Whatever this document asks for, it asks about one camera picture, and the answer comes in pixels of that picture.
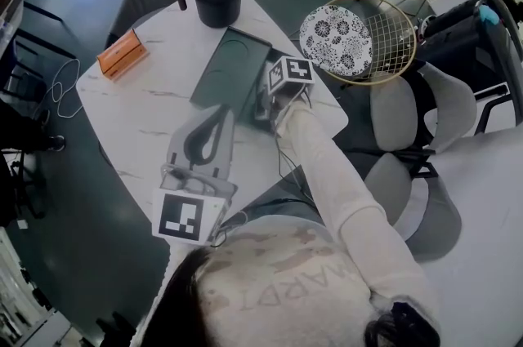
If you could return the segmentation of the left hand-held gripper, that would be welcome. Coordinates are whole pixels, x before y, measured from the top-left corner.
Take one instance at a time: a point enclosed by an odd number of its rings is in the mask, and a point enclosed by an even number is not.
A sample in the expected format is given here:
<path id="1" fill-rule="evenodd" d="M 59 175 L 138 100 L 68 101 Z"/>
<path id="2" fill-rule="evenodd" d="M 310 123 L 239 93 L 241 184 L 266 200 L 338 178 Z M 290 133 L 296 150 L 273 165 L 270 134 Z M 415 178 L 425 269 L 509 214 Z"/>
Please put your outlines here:
<path id="1" fill-rule="evenodd" d="M 172 135 L 152 197 L 152 234 L 215 246 L 238 186 L 229 181 L 235 115 L 227 105 L 197 113 Z"/>

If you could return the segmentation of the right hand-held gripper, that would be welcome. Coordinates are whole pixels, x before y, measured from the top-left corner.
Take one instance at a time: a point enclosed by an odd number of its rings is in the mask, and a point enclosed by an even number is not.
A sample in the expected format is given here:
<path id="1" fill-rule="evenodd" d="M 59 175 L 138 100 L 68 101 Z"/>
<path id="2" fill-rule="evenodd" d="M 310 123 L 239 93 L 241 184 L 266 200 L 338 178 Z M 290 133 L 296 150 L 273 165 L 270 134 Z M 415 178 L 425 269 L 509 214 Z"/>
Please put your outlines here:
<path id="1" fill-rule="evenodd" d="M 315 84 L 314 66 L 308 59 L 281 56 L 266 63 L 258 81 L 255 95 L 254 119 L 269 122 L 305 95 Z"/>

